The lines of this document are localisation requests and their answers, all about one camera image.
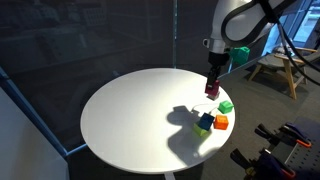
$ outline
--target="wooden chair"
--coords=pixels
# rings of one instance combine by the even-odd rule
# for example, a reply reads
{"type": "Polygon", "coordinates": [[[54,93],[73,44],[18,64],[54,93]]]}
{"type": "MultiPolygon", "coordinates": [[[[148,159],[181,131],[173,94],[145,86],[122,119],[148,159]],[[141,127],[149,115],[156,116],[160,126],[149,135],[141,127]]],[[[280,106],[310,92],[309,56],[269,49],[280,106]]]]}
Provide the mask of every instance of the wooden chair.
{"type": "MultiPolygon", "coordinates": [[[[304,55],[303,57],[309,62],[320,60],[320,51],[307,48],[296,49],[302,55],[304,55],[305,52],[308,52],[309,55],[304,55]]],[[[302,60],[298,59],[296,56],[293,56],[292,59],[306,74],[305,63],[302,60]]],[[[286,78],[288,80],[288,84],[291,91],[291,97],[293,99],[297,99],[295,89],[299,85],[299,83],[304,82],[305,84],[307,84],[306,78],[302,75],[300,75],[300,77],[298,77],[297,80],[294,81],[293,76],[297,73],[297,70],[290,63],[288,57],[283,54],[268,54],[266,56],[263,56],[260,60],[258,60],[257,67],[251,74],[249,81],[251,81],[257,75],[258,72],[264,70],[268,70],[272,73],[276,73],[278,70],[284,71],[286,73],[286,78]]]]}

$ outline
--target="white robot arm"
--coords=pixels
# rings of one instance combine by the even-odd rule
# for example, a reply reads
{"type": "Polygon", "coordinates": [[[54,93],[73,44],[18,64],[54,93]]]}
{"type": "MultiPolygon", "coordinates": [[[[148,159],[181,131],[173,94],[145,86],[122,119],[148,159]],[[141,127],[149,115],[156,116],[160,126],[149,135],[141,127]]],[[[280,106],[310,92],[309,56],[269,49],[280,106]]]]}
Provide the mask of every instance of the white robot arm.
{"type": "Polygon", "coordinates": [[[268,33],[280,15],[295,0],[220,0],[215,9],[212,34],[204,45],[209,48],[208,74],[205,92],[218,94],[220,67],[229,60],[226,47],[246,46],[268,33]]]}

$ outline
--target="table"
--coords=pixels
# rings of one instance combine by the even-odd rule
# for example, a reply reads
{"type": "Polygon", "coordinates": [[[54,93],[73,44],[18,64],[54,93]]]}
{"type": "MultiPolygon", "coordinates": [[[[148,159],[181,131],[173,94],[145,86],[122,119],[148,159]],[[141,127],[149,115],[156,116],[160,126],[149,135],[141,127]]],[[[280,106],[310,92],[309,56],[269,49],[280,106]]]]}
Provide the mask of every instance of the table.
{"type": "Polygon", "coordinates": [[[167,174],[210,158],[229,138],[235,111],[226,114],[227,130],[211,127],[205,137],[192,129],[204,112],[221,114],[231,99],[220,87],[213,101],[204,93],[206,77],[179,69],[129,73],[101,87],[81,115],[88,147],[106,163],[133,173],[167,174]]]}

